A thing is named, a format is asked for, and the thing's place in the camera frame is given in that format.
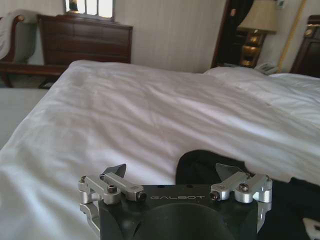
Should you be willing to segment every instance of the wooden headboard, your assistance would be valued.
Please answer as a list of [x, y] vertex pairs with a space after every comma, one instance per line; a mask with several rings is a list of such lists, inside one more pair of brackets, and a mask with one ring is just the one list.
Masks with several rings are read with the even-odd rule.
[[45, 65], [130, 63], [132, 26], [74, 15], [37, 16]]
[[320, 15], [308, 18], [303, 42], [290, 72], [320, 78]]

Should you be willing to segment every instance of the screw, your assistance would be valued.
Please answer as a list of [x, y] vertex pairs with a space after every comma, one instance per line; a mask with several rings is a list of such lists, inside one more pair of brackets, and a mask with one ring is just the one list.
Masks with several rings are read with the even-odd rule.
[[246, 183], [240, 183], [238, 187], [242, 192], [248, 192], [249, 190], [249, 186]]
[[117, 187], [115, 185], [108, 185], [107, 191], [110, 194], [114, 194], [117, 192]]
[[213, 201], [218, 201], [220, 200], [220, 193], [218, 191], [212, 191], [209, 193], [209, 197]]
[[146, 200], [146, 198], [147, 198], [147, 194], [144, 191], [138, 192], [136, 196], [136, 199], [140, 202]]

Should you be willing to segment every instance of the silver metal bracket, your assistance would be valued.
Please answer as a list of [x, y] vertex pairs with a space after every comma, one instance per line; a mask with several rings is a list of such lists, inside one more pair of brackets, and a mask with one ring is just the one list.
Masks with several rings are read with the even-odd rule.
[[125, 195], [129, 201], [140, 202], [146, 199], [147, 195], [144, 192], [144, 187], [138, 184], [133, 184], [122, 177], [109, 172], [103, 175], [103, 181], [110, 185], [115, 185]]
[[103, 200], [107, 205], [120, 202], [121, 191], [108, 192], [108, 184], [96, 176], [82, 177], [78, 182], [80, 211], [86, 214], [89, 226], [100, 237], [99, 210], [94, 202]]
[[105, 172], [100, 177], [83, 176], [78, 182], [80, 211], [86, 214], [89, 226], [98, 237], [100, 237], [100, 220], [95, 201], [103, 200], [107, 205], [117, 204], [121, 201], [122, 193], [129, 201], [140, 202], [147, 198], [143, 186], [124, 180], [113, 172]]
[[263, 174], [253, 177], [244, 172], [236, 172], [221, 183], [211, 185], [210, 196], [212, 200], [227, 200], [230, 192], [234, 191], [234, 198], [240, 203], [249, 204], [254, 200], [258, 202], [257, 232], [265, 222], [266, 212], [272, 206], [272, 180]]

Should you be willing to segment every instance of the bed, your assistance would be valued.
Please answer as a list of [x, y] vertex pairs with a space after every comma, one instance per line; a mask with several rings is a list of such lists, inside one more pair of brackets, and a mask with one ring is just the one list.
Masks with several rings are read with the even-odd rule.
[[320, 185], [319, 105], [318, 78], [75, 61], [0, 151], [1, 239], [96, 239], [81, 176], [126, 163], [129, 181], [174, 184], [195, 149]]

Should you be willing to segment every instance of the table lamp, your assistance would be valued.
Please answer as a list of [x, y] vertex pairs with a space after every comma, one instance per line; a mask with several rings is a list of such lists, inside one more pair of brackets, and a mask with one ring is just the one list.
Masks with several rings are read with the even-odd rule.
[[276, 2], [274, 0], [255, 0], [237, 30], [248, 31], [239, 64], [254, 68], [257, 65], [266, 34], [275, 34], [277, 31]]

